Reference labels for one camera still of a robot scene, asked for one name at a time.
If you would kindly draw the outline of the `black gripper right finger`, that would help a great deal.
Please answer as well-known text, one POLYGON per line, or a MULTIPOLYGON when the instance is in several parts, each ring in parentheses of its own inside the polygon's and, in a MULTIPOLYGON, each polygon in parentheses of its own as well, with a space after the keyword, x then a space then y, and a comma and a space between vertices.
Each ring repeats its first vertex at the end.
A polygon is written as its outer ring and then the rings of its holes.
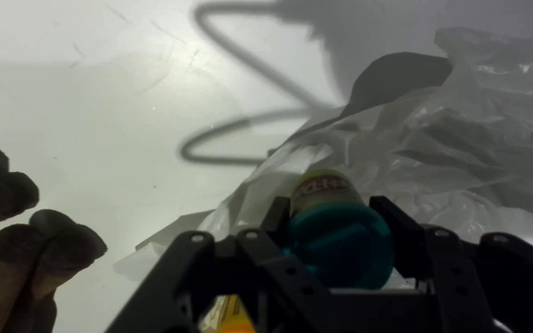
POLYGON ((434 286, 441 333, 533 333, 533 244, 493 231, 478 242, 449 227, 419 223, 395 201, 375 195, 395 238, 395 268, 434 286))

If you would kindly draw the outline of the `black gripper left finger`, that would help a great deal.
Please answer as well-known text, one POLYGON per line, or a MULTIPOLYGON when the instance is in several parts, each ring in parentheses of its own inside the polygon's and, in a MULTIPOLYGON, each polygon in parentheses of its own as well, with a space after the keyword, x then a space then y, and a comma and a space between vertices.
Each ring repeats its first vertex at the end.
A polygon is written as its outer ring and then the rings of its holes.
POLYGON ((334 333, 334 295, 280 247, 291 199, 277 197, 260 227, 217 240, 180 232, 106 333, 201 333, 219 295, 240 295, 258 333, 334 333))

